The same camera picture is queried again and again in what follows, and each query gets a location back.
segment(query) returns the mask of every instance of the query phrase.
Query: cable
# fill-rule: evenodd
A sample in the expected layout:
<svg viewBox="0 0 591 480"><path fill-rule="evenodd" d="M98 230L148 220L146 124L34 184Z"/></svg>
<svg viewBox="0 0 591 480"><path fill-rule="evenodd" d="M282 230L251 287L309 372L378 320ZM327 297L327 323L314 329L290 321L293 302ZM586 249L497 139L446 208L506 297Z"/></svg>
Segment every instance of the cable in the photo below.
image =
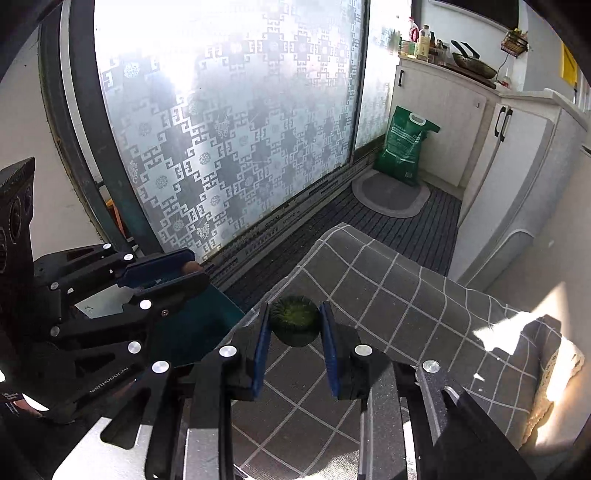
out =
<svg viewBox="0 0 591 480"><path fill-rule="evenodd" d="M503 63L501 63L501 66L499 67L499 69L496 71L496 76L495 76L495 82L498 80L499 78L499 72L501 71L501 69L503 68L503 65L505 63L507 63L507 59L509 58L509 52L507 52L507 56L505 57L505 61Z"/></svg>

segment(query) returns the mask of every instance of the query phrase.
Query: gray bath mat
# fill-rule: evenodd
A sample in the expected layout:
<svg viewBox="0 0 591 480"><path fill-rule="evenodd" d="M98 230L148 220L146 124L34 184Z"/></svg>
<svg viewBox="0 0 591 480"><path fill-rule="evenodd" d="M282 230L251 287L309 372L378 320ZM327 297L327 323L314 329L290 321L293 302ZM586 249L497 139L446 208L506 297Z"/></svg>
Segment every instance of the gray bath mat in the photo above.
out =
<svg viewBox="0 0 591 480"><path fill-rule="evenodd" d="M352 187L355 197L367 208L393 218L414 217L431 195L423 183L411 187L373 169L355 179Z"/></svg>

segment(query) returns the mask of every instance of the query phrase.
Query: dark floor mat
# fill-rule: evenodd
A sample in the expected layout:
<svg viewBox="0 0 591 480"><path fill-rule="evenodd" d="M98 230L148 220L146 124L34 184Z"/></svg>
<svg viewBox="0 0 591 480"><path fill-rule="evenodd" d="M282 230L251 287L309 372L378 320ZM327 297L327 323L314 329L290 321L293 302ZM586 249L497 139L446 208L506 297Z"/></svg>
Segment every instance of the dark floor mat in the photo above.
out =
<svg viewBox="0 0 591 480"><path fill-rule="evenodd" d="M418 215L390 218L370 210L351 187L320 209L224 293L243 311L250 310L287 276L329 228L346 222L419 265L446 275L456 243L461 200L428 185L431 196Z"/></svg>

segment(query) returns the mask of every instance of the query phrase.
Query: countertop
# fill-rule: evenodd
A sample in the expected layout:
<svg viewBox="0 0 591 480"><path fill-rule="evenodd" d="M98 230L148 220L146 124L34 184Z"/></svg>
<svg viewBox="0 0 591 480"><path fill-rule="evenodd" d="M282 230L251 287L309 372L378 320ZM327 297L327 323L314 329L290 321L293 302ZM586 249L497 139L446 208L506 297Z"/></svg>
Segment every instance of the countertop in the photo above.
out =
<svg viewBox="0 0 591 480"><path fill-rule="evenodd" d="M497 90L493 90L487 87L486 85L477 82L476 80L473 80L469 77L466 77L460 73L456 73L452 70L446 69L444 67L440 67L439 65L435 65L433 63L427 63L426 61L417 59L409 59L408 57L400 57L400 60L401 63L403 61L417 63L437 70L439 74L444 74L449 77L463 79L469 84L477 86L479 89L483 89L488 93L493 93L494 95L499 97L499 100L503 98L514 98L519 100L530 100L532 102L552 103L566 110L585 130L588 130L589 119L587 118L587 115L585 115L575 104L573 104L573 102L568 100L565 96L549 88L546 88L539 92L517 92L514 90L509 90L503 86L498 86Z"/></svg>
<svg viewBox="0 0 591 480"><path fill-rule="evenodd" d="M514 98L518 100L530 100L532 102L544 102L558 105L565 109L585 130L588 130L589 120L587 116L573 102L564 95L545 88L539 92L507 92L499 93L501 98Z"/></svg>
<svg viewBox="0 0 591 480"><path fill-rule="evenodd" d="M417 59L409 59L408 57L400 57L400 61L410 61L412 63L417 63L419 65L424 65L427 67L431 67L432 69L437 70L438 72L450 76L450 77L456 77L458 79L462 79L462 80L467 80L469 83L477 86L478 88L482 88L484 90L486 90L487 92L490 93L497 93L497 91L493 88L487 87L486 85L484 85L483 83L477 82L474 79L471 79L470 77L466 77L465 75L462 75L461 73L458 72L454 72L453 70L450 69L446 69L444 67L440 67L439 65L435 65L434 63L428 63L426 61L422 61L422 60L417 60Z"/></svg>

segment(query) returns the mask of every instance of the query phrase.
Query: window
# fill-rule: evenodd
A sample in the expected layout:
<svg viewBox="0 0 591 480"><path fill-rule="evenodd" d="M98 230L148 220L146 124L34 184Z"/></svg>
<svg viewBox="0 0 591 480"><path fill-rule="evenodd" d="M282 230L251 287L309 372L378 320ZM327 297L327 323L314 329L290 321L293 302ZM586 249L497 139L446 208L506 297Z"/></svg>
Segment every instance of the window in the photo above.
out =
<svg viewBox="0 0 591 480"><path fill-rule="evenodd" d="M348 160L361 0L97 0L129 181L165 251L209 258Z"/></svg>

